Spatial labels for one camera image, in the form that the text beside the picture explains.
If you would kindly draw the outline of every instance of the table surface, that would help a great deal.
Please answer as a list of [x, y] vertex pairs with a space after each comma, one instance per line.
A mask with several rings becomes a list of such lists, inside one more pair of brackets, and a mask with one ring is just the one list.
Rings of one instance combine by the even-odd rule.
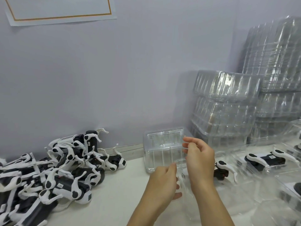
[[[145, 190], [149, 175], [143, 158], [127, 161], [116, 172], [106, 171], [102, 184], [92, 189], [92, 200], [86, 205], [72, 203], [62, 212], [52, 213], [47, 226], [126, 225]], [[233, 216], [236, 226], [249, 226], [254, 210]], [[182, 210], [181, 200], [172, 201], [155, 225], [201, 225], [191, 222]]]

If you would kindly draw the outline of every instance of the paper poster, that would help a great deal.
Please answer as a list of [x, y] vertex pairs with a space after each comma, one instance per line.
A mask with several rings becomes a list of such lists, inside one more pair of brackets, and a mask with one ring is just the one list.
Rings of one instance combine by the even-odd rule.
[[2, 0], [11, 26], [116, 19], [114, 0]]

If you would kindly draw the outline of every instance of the gray wall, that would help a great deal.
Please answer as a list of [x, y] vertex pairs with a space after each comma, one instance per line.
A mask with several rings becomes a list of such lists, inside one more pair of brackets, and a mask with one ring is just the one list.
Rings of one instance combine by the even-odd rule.
[[117, 20], [10, 27], [0, 6], [0, 155], [106, 128], [103, 147], [187, 120], [196, 70], [224, 69], [238, 0], [115, 0]]
[[235, 72], [249, 28], [288, 15], [301, 16], [301, 0], [239, 0], [227, 70]]

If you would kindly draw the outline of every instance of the forearm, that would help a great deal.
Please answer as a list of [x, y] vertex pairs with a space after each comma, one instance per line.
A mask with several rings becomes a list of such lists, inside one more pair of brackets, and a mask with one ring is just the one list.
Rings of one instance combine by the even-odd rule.
[[127, 226], [153, 226], [156, 220], [156, 210], [151, 206], [147, 206], [147, 203], [141, 200], [133, 212]]
[[213, 184], [200, 184], [195, 189], [203, 226], [235, 226]]

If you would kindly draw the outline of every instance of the person's left hand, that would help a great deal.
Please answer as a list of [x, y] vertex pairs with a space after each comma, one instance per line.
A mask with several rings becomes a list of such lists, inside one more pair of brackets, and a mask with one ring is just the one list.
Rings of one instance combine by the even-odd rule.
[[169, 167], [157, 167], [150, 175], [148, 184], [140, 203], [154, 210], [158, 217], [172, 200], [182, 197], [182, 193], [176, 193], [180, 188], [177, 184], [177, 166], [172, 163]]

